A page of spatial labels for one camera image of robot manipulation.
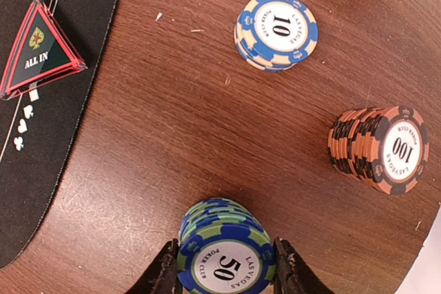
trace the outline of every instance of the wooden table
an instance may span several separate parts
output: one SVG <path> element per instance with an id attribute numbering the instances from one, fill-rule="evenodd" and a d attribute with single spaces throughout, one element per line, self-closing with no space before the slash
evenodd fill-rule
<path id="1" fill-rule="evenodd" d="M 284 74 L 234 47 L 248 1 L 121 0 L 58 196 L 1 293 L 123 293 L 211 196 L 244 204 L 336 293 L 397 289 L 441 201 L 441 0 L 302 0 L 319 43 Z M 426 120 L 431 157 L 391 197 L 338 174 L 326 139 L 346 109 L 399 104 Z"/>

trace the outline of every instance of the card suit symbol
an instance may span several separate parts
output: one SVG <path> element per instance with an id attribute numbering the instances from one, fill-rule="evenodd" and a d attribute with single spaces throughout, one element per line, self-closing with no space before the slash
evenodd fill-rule
<path id="1" fill-rule="evenodd" d="M 17 148 L 17 151 L 21 151 L 25 147 L 23 145 L 23 138 L 22 137 L 14 138 L 14 144 L 15 144 L 15 148 Z"/>
<path id="2" fill-rule="evenodd" d="M 34 116 L 34 108 L 32 105 L 27 105 L 26 107 L 24 107 L 23 112 L 25 113 L 25 117 L 27 119 Z"/>
<path id="3" fill-rule="evenodd" d="M 32 91 L 29 92 L 29 99 L 30 99 L 31 103 L 33 103 L 34 101 L 40 99 L 39 98 L 39 92 L 37 91 L 37 89 L 32 90 Z"/>
<path id="4" fill-rule="evenodd" d="M 26 121 L 21 119 L 20 120 L 20 125 L 18 127 L 19 133 L 23 134 L 28 130 L 28 126 L 26 125 Z"/>
<path id="5" fill-rule="evenodd" d="M 40 48 L 42 42 L 44 42 L 44 32 L 42 32 L 39 27 L 36 27 L 30 37 L 29 47 L 36 50 L 37 48 Z"/>

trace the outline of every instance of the blue poker chip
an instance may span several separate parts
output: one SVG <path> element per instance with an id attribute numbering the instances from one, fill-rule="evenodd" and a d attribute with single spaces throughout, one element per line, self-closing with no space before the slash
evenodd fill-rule
<path id="1" fill-rule="evenodd" d="M 241 34 L 241 31 L 238 30 L 238 25 L 234 28 L 234 41 L 236 43 L 236 47 L 238 48 L 237 44 L 240 44 L 240 49 L 238 50 L 239 53 L 245 54 L 247 58 L 251 59 L 253 62 L 265 67 L 266 69 L 273 69 L 273 70 L 286 70 L 291 67 L 292 65 L 277 65 L 274 63 L 269 62 L 268 60 L 265 60 L 263 57 L 259 56 L 255 51 L 249 50 L 247 48 L 247 44 L 245 40 L 243 39 L 243 36 Z"/>
<path id="2" fill-rule="evenodd" d="M 268 68 L 265 67 L 263 65 L 261 65 L 260 63 L 255 62 L 252 58 L 250 58 L 244 51 L 244 49 L 242 48 L 242 45 L 240 43 L 236 43 L 236 48 L 240 54 L 240 56 L 250 65 L 252 65 L 253 67 L 255 67 L 256 69 L 262 70 L 264 72 L 272 72 L 272 73 L 277 73 L 277 72 L 283 72 L 284 69 L 281 68 Z"/>
<path id="3" fill-rule="evenodd" d="M 264 230 L 262 225 L 253 216 L 249 216 L 237 211 L 224 211 L 215 214 L 207 214 L 205 217 L 199 218 L 195 222 L 188 224 L 188 226 L 183 229 L 181 242 L 186 241 L 186 239 L 195 231 L 203 229 L 204 227 L 214 223 L 246 224 L 247 226 L 253 227 L 259 232 L 263 233 L 267 237 L 268 241 L 270 241 L 266 230 Z"/>
<path id="4" fill-rule="evenodd" d="M 237 29 L 250 54 L 277 65 L 305 60 L 318 41 L 316 19 L 299 0 L 251 0 Z"/>
<path id="5" fill-rule="evenodd" d="M 183 236 L 185 236 L 185 233 L 187 232 L 188 227 L 192 226 L 193 224 L 199 222 L 200 220 L 208 217 L 212 217 L 218 214 L 222 213 L 233 213 L 233 214 L 239 214 L 243 215 L 247 218 L 254 219 L 253 215 L 249 212 L 240 209 L 238 207 L 234 206 L 210 206 L 206 209 L 201 209 L 197 213 L 195 213 L 191 218 L 188 218 L 185 222 L 181 223 L 181 227 L 179 229 L 179 240 L 182 241 Z"/>
<path id="6" fill-rule="evenodd" d="M 216 208 L 235 208 L 235 209 L 240 209 L 242 210 L 244 213 L 248 213 L 249 215 L 251 215 L 251 213 L 246 210 L 246 208 L 244 208 L 243 206 L 241 206 L 240 204 L 238 204 L 237 202 L 234 201 L 226 201 L 224 200 L 219 200 L 217 198 L 217 200 L 210 200 L 210 201 L 204 201 L 204 202 L 199 202 L 197 204 L 195 204 L 193 207 L 190 208 L 190 210 L 185 213 L 185 216 L 181 222 L 181 227 L 179 229 L 179 231 L 181 232 L 183 230 L 183 227 L 187 224 L 187 222 L 189 220 L 191 220 L 192 218 L 194 218 L 196 215 L 200 214 L 201 212 L 208 212 L 212 209 L 216 209 Z"/>
<path id="7" fill-rule="evenodd" d="M 178 278 L 190 293 L 258 294 L 274 277 L 271 242 L 246 224 L 212 224 L 182 243 Z"/>

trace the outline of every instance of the orange poker chip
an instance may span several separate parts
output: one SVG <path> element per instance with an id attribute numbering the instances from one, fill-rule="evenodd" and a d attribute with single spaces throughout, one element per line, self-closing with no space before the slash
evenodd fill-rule
<path id="1" fill-rule="evenodd" d="M 391 195 L 415 187 L 427 168 L 429 139 L 410 107 L 346 111 L 329 132 L 328 148 L 340 172 Z"/>

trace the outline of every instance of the poker chip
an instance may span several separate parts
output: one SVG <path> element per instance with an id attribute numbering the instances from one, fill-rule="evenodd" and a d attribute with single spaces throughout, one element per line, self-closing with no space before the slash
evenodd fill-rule
<path id="1" fill-rule="evenodd" d="M 327 144 L 340 173 L 390 195 L 413 189 L 429 158 L 426 125 L 405 106 L 345 112 L 329 130 Z"/>
<path id="2" fill-rule="evenodd" d="M 179 229 L 178 278 L 190 293 L 261 293 L 276 258 L 262 225 L 243 206 L 224 198 L 201 201 Z"/>
<path id="3" fill-rule="evenodd" d="M 317 40 L 316 19 L 299 0 L 251 0 L 234 28 L 239 54 L 266 72 L 283 72 L 304 61 Z"/>

